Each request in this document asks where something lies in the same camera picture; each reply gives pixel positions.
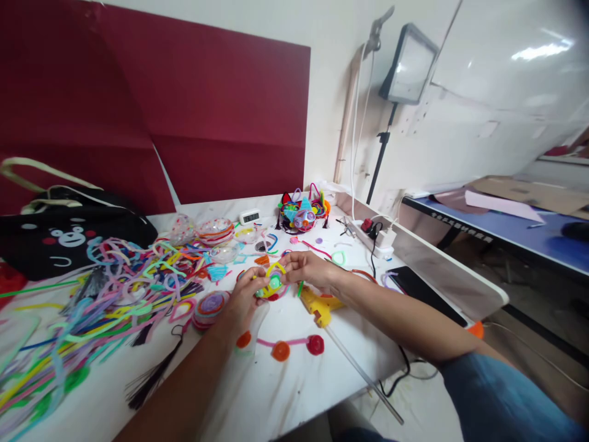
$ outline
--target pink paper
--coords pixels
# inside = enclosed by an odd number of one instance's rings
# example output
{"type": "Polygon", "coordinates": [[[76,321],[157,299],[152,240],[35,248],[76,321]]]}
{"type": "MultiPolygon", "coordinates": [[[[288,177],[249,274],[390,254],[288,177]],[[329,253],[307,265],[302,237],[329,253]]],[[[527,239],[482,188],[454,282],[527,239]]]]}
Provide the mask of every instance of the pink paper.
{"type": "Polygon", "coordinates": [[[469,206],[484,207],[485,209],[491,209],[520,218],[544,223],[544,220],[540,218],[540,215],[527,204],[519,203],[518,201],[504,200],[503,198],[495,198],[494,196],[481,195],[480,193],[471,192],[470,190],[467,190],[464,196],[466,198],[466,204],[469,206]]]}

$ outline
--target black cable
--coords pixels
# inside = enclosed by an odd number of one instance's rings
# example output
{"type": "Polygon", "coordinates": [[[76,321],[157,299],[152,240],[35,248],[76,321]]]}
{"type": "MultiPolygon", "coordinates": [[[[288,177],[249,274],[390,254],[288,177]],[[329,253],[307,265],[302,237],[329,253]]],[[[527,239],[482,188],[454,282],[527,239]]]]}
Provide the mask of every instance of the black cable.
{"type": "Polygon", "coordinates": [[[380,380],[379,380],[380,390],[382,391],[384,396],[386,396],[388,398],[390,398],[393,395],[393,393],[395,392],[395,388],[397,388],[397,385],[399,384],[399,382],[401,382],[401,379],[408,377],[409,373],[411,373],[411,364],[409,363],[409,359],[407,358],[407,354],[405,353],[405,350],[401,346],[399,346],[399,350],[401,350],[401,354],[403,355],[403,359],[405,360],[405,365],[407,366],[407,372],[403,373],[402,375],[400,375],[398,378],[395,379],[395,381],[393,382],[393,386],[388,391],[388,393],[385,392],[385,388],[382,385],[382,382],[380,382],[380,380]]]}
{"type": "Polygon", "coordinates": [[[374,238],[372,239],[372,253],[370,254],[370,262],[372,263],[372,277],[376,279],[376,267],[374,266],[374,249],[376,249],[376,238],[379,235],[379,232],[382,230],[382,222],[377,222],[372,227],[372,231],[374,232],[374,238]],[[379,231],[376,231],[376,226],[380,224],[379,231]]]}

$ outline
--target red panel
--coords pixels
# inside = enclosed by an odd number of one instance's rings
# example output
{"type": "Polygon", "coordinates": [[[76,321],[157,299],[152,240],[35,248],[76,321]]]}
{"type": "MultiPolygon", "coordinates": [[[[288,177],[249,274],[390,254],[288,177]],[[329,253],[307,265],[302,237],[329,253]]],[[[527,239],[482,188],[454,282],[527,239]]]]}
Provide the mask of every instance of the red panel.
{"type": "Polygon", "coordinates": [[[310,48],[112,6],[98,23],[182,203],[302,187],[310,48]]]}
{"type": "Polygon", "coordinates": [[[180,201],[276,195],[302,187],[302,179],[284,184],[287,175],[302,177],[305,158],[298,147],[165,136],[154,136],[154,143],[166,146],[160,149],[161,160],[167,171],[168,163],[174,165],[180,201]]]}
{"type": "MultiPolygon", "coordinates": [[[[30,157],[127,197],[148,214],[174,210],[125,77],[96,33],[99,4],[0,4],[0,160],[30,157]]],[[[63,181],[26,171],[47,187],[63,181]]],[[[33,193],[0,178],[1,214],[33,193]]]]}

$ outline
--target charger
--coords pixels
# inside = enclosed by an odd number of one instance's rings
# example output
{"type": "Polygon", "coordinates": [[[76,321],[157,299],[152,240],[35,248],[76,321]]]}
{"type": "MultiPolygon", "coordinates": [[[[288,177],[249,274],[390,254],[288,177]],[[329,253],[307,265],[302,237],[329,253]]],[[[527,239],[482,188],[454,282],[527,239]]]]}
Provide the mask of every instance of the charger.
{"type": "Polygon", "coordinates": [[[386,230],[379,231],[376,237],[376,246],[381,249],[392,247],[396,237],[397,233],[393,230],[393,225],[391,224],[386,230]]]}

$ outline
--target finger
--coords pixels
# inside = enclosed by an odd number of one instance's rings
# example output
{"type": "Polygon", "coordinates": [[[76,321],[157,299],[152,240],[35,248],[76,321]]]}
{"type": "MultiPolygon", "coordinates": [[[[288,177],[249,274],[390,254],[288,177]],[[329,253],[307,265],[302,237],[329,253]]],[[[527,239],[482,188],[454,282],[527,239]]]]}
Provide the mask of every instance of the finger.
{"type": "Polygon", "coordinates": [[[284,267],[284,271],[285,272],[290,272],[293,270],[297,270],[300,269],[301,265],[298,262],[292,262],[292,263],[288,263],[285,267],[284,267]]]}
{"type": "Polygon", "coordinates": [[[242,291],[251,296],[254,293],[256,293],[259,289],[266,287],[268,284],[270,284],[270,278],[259,277],[248,282],[247,285],[244,286],[242,291]]]}
{"type": "Polygon", "coordinates": [[[256,276],[257,277],[265,277],[267,270],[263,267],[256,267],[256,276]]]}
{"type": "Polygon", "coordinates": [[[289,263],[299,262],[304,258],[304,252],[290,252],[284,255],[280,260],[280,265],[287,266],[289,263]]]}
{"type": "Polygon", "coordinates": [[[257,271],[258,267],[251,267],[248,270],[246,270],[243,276],[239,278],[239,280],[235,284],[235,288],[233,290],[241,289],[243,286],[245,286],[249,281],[252,280],[257,271]]]}
{"type": "Polygon", "coordinates": [[[278,260],[278,263],[283,266],[286,267],[293,259],[293,257],[291,256],[294,252],[289,252],[286,255],[284,255],[282,258],[280,258],[278,260]]]}
{"type": "Polygon", "coordinates": [[[280,282],[283,284],[292,284],[294,282],[303,281],[305,279],[304,270],[304,268],[300,268],[297,270],[287,272],[286,274],[280,277],[280,282]]]}

